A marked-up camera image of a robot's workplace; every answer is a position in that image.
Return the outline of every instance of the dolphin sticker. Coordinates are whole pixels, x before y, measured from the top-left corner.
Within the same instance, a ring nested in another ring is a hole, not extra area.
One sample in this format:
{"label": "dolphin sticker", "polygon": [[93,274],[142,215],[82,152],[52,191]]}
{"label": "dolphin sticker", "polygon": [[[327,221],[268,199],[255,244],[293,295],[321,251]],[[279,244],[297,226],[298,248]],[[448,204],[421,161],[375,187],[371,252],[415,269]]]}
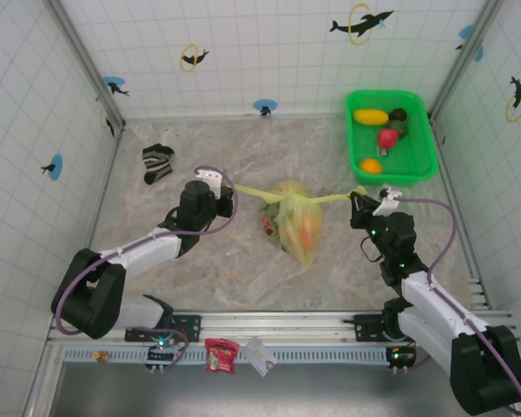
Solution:
{"label": "dolphin sticker", "polygon": [[43,170],[43,174],[45,172],[49,173],[49,178],[52,181],[57,181],[58,178],[60,178],[60,174],[62,173],[63,168],[63,159],[60,154],[55,154],[52,160],[50,161],[50,164],[48,164],[46,167],[41,167]]}
{"label": "dolphin sticker", "polygon": [[253,108],[259,110],[261,116],[270,116],[276,110],[278,103],[270,98],[261,98],[253,103]]}
{"label": "dolphin sticker", "polygon": [[112,137],[115,137],[114,126],[112,125],[110,120],[108,120],[108,118],[106,118],[105,120],[106,120],[107,126],[110,128],[110,133],[112,134]]}
{"label": "dolphin sticker", "polygon": [[516,109],[521,103],[521,80],[516,79],[514,76],[511,78],[510,84],[515,84],[515,102],[513,102],[513,109]]}
{"label": "dolphin sticker", "polygon": [[512,76],[510,84],[515,87],[515,93],[505,105],[505,120],[515,123],[521,118],[521,80]]}
{"label": "dolphin sticker", "polygon": [[209,50],[202,50],[202,55],[199,55],[195,61],[195,55],[192,56],[182,56],[181,59],[185,61],[186,63],[190,63],[191,65],[196,65],[197,63],[201,63],[203,59],[205,59],[205,56],[207,53],[210,52]]}
{"label": "dolphin sticker", "polygon": [[125,80],[120,78],[119,76],[105,76],[103,78],[106,85],[110,87],[110,91],[112,91],[112,95],[115,93],[124,94],[125,96],[129,96],[128,91],[122,91],[120,86],[125,84]]}
{"label": "dolphin sticker", "polygon": [[[474,24],[470,24],[469,26],[465,26],[462,30],[459,31],[459,37],[461,39],[463,39],[464,41],[466,41],[467,39],[469,39],[469,36],[471,35],[473,29],[475,29],[475,25]],[[455,50],[461,50],[462,48],[463,48],[463,44],[461,43]],[[485,50],[481,46],[478,49],[477,54],[475,55],[475,62],[476,63],[478,61],[480,61],[481,59],[483,59],[483,54],[484,53],[485,53]]]}
{"label": "dolphin sticker", "polygon": [[356,33],[357,37],[362,36],[367,30],[373,29],[377,26],[382,26],[384,21],[393,13],[392,11],[384,11],[378,15],[372,15],[371,13],[364,15],[361,20],[364,22],[354,24],[352,26],[339,26],[338,22],[332,20],[331,32],[339,30],[340,32]]}

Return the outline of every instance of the orange fruit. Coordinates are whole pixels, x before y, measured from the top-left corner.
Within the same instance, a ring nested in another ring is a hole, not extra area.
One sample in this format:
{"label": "orange fruit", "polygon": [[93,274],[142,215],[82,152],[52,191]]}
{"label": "orange fruit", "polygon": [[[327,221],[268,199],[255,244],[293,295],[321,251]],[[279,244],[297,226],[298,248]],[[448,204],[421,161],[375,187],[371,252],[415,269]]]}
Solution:
{"label": "orange fruit", "polygon": [[359,169],[367,174],[382,174],[382,165],[376,159],[364,159],[359,165]]}

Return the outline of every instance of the marble floor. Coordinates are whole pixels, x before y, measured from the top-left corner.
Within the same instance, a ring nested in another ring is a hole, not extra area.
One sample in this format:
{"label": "marble floor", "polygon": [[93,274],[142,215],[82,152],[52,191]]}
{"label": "marble floor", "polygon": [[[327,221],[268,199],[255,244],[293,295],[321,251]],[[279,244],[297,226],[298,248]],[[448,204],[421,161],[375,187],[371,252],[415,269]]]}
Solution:
{"label": "marble floor", "polygon": [[[143,181],[142,149],[157,142],[174,149],[174,172],[149,186]],[[194,167],[201,164],[225,169],[236,183],[258,189],[271,189],[288,178],[299,180],[316,196],[346,193],[358,185],[349,165],[343,119],[130,123],[92,248],[114,248],[147,234],[178,204],[185,183],[194,178]],[[367,190],[378,194],[375,188]],[[404,192],[445,200],[439,175]],[[378,263],[370,263],[359,249],[365,233],[350,229],[349,203],[322,205],[324,226],[309,268],[266,239],[258,220],[261,203],[240,195],[239,211],[228,228],[202,237],[182,258],[136,277],[127,291],[155,295],[178,309],[203,310],[381,309],[396,296],[383,282]],[[449,214],[426,204],[402,203],[401,210],[414,215],[416,249],[430,265],[451,233]],[[366,248],[375,255],[370,242]],[[442,285],[468,305],[469,272],[459,242],[435,272]]]}

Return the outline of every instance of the fruit in tray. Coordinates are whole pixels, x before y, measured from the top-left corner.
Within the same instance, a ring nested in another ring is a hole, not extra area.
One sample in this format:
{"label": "fruit in tray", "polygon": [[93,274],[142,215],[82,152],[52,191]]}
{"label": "fruit in tray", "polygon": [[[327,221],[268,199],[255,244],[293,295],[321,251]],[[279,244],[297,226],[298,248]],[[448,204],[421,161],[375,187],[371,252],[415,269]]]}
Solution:
{"label": "fruit in tray", "polygon": [[401,122],[405,122],[407,120],[407,113],[403,109],[394,109],[390,112],[388,118],[390,120],[400,120]]}
{"label": "fruit in tray", "polygon": [[394,129],[381,129],[376,136],[378,145],[383,149],[391,149],[398,141],[399,133]]}
{"label": "fruit in tray", "polygon": [[367,126],[381,126],[388,123],[388,114],[378,109],[359,109],[353,112],[353,119]]}
{"label": "fruit in tray", "polygon": [[382,174],[382,166],[376,159],[364,159],[359,165],[359,169],[367,174]]}
{"label": "fruit in tray", "polygon": [[391,119],[390,122],[387,123],[386,127],[397,131],[399,139],[402,139],[407,135],[407,122]]}

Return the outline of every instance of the red snack bag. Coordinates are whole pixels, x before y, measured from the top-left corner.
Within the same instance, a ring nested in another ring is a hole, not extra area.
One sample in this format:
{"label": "red snack bag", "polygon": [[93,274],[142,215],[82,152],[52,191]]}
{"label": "red snack bag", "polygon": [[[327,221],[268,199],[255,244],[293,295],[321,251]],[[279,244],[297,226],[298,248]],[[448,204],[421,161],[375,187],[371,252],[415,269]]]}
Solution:
{"label": "red snack bag", "polygon": [[240,351],[239,343],[225,339],[206,339],[207,365],[205,370],[212,372],[227,372],[234,374],[235,357]]}

